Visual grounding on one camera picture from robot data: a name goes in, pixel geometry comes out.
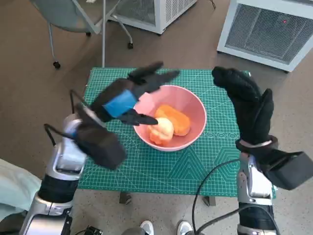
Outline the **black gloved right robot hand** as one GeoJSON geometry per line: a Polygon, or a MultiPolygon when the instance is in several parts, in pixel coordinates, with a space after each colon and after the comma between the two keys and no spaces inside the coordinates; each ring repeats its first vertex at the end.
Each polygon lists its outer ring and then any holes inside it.
{"type": "Polygon", "coordinates": [[[244,72],[215,67],[213,82],[225,89],[237,119],[240,139],[257,145],[270,140],[270,120],[274,110],[272,90],[260,92],[258,85],[244,72]]]}

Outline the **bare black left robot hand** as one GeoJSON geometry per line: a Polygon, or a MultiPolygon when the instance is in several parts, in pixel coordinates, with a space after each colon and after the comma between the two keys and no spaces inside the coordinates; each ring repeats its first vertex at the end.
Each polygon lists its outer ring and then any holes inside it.
{"type": "Polygon", "coordinates": [[[124,124],[139,126],[157,125],[158,121],[151,116],[139,114],[134,106],[145,93],[153,93],[179,75],[178,70],[158,73],[162,62],[155,62],[138,68],[126,78],[119,78],[107,86],[91,103],[89,108],[102,122],[118,119],[124,124]]]}

